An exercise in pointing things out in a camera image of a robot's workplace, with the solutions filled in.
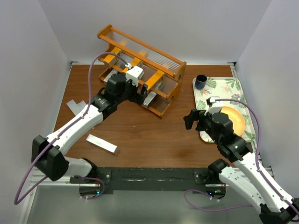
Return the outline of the chrome silver toothpaste box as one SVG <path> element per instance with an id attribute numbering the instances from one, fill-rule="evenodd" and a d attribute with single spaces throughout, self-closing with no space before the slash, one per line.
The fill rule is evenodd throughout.
<path id="1" fill-rule="evenodd" d="M 150 105 L 153 103 L 153 100 L 155 99 L 156 96 L 157 96 L 157 94 L 154 91 L 150 92 L 147 95 L 147 97 L 144 99 L 142 107 L 144 107 L 145 109 L 148 109 L 150 107 Z"/>

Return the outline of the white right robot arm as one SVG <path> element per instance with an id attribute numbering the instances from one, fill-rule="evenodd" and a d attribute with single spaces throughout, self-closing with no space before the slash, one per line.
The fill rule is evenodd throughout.
<path id="1" fill-rule="evenodd" d="M 184 117 L 186 129 L 197 121 L 197 131 L 206 132 L 219 152 L 243 173 L 237 174 L 223 159 L 208 166 L 211 179 L 233 188 L 259 212 L 264 224 L 287 224 L 299 215 L 299 200 L 284 191 L 256 158 L 251 146 L 233 130 L 228 115 L 192 109 Z"/>

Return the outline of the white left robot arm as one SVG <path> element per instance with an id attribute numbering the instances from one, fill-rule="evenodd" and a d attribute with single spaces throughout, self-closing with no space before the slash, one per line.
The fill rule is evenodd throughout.
<path id="1" fill-rule="evenodd" d="M 33 140 L 32 162 L 52 181 L 68 176 L 88 176 L 95 165 L 87 159 L 74 159 L 65 154 L 92 127 L 101 123 L 117 110 L 120 103 L 129 100 L 139 105 L 146 98 L 147 85 L 138 93 L 138 83 L 143 72 L 136 67 L 126 73 L 113 74 L 88 105 L 62 128 L 47 137 Z"/>

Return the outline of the orange toothpaste box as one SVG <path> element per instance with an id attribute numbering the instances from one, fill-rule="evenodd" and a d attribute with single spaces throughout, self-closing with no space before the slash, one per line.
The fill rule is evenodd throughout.
<path id="1" fill-rule="evenodd" d="M 163 77 L 164 72 L 157 70 L 146 82 L 145 84 L 147 85 L 147 90 L 149 91 L 152 89 L 155 84 Z"/>
<path id="2" fill-rule="evenodd" d="M 121 53 L 121 49 L 117 48 L 117 47 L 114 47 L 110 52 L 112 53 L 112 55 L 111 54 L 107 54 L 104 57 L 103 62 L 107 66 L 112 67 L 118 61 L 118 57 L 115 56 L 115 55 L 119 55 Z"/>
<path id="3" fill-rule="evenodd" d="M 139 58 L 134 58 L 130 64 L 132 65 L 132 67 L 138 66 L 140 67 L 142 65 L 142 60 Z"/>

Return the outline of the grey toothpaste box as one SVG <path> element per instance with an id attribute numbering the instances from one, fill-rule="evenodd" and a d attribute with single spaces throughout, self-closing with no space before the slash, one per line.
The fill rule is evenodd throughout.
<path id="1" fill-rule="evenodd" d="M 69 102 L 66 103 L 66 105 L 68 106 L 68 108 L 71 110 L 71 112 L 74 115 L 77 115 L 81 112 L 82 108 L 79 104 L 77 104 L 73 99 Z"/>

